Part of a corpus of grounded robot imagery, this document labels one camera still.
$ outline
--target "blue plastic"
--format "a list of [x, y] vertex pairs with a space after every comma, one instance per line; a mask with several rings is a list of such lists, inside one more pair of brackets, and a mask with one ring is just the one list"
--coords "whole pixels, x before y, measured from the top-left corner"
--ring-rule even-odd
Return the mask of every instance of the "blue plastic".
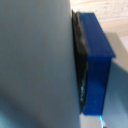
[[94, 13], [79, 13], [86, 47], [88, 71], [85, 115], [102, 115], [111, 59], [115, 54]]

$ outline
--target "white surface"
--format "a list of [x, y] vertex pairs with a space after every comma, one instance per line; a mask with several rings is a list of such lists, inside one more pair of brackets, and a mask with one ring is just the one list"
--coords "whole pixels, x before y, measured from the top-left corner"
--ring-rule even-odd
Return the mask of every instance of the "white surface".
[[80, 115], [81, 128], [102, 128], [99, 116]]
[[111, 64], [103, 119], [108, 128], [128, 128], [128, 53], [117, 34], [106, 34], [116, 54]]
[[79, 128], [69, 0], [0, 1], [0, 94], [44, 128]]

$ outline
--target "blue box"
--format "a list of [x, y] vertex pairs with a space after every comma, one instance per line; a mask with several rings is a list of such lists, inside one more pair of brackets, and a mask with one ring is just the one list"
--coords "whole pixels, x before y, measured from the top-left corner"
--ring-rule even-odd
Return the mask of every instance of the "blue box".
[[94, 13], [79, 13], [88, 50], [85, 115], [102, 115], [111, 59], [115, 54]]

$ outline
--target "blue case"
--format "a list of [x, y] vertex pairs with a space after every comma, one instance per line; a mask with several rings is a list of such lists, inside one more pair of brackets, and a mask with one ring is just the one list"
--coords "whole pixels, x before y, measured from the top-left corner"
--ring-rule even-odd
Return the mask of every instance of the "blue case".
[[111, 59], [115, 54], [94, 13], [79, 13], [86, 47], [87, 86], [85, 115], [102, 115]]

